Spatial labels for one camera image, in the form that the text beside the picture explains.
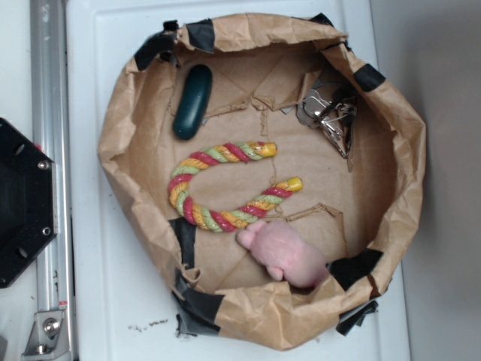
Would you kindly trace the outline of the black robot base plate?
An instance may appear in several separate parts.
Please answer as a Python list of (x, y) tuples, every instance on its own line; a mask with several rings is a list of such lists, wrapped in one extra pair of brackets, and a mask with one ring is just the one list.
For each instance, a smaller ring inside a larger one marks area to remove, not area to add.
[(53, 161), (1, 119), (1, 288), (55, 237)]

